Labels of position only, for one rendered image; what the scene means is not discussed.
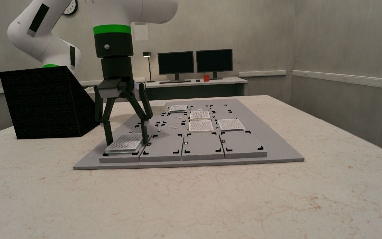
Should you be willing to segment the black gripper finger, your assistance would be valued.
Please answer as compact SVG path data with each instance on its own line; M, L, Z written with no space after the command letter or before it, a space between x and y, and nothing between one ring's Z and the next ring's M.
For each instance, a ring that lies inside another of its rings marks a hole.
M147 97L146 84L145 83L134 83L134 87L136 87L137 90L139 91L140 98L141 98L141 101L142 101L142 104L144 106L144 110L145 110L146 114L144 113L142 107L139 105L138 101L136 100L133 92L131 94L129 94L129 92L125 88L125 90L123 90L122 93L124 94L126 99L130 102L133 109L136 111L137 115L139 116L139 118L141 120L140 123L141 123L141 130L142 130L142 138L143 138L144 145L146 145L148 142L147 124L149 124L149 122L150 122L149 119L153 117L153 111L151 110L150 102L149 102L148 97Z
M112 129L110 124L110 115L115 102L115 98L108 97L105 110L103 113L103 98L101 98L98 86L94 86L95 92L95 121L100 121L101 127L104 127L107 146L110 146L113 142Z

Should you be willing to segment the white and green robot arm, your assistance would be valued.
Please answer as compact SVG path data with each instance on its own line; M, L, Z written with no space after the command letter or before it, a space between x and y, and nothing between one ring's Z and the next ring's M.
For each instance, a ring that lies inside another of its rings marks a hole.
M67 66L74 76L82 55L70 43L52 34L52 28L73 0L33 0L9 25L9 41L17 49L43 63L43 67ZM178 9L178 0L85 0L89 10L98 58L133 56L132 22L163 24ZM118 97L127 87L121 78L103 80L101 98Z

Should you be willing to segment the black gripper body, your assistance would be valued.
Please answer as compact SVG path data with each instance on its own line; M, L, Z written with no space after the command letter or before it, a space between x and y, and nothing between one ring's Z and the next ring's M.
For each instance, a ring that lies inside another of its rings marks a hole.
M121 78L126 82L129 94L134 89L131 57L114 57L101 59L104 80Z

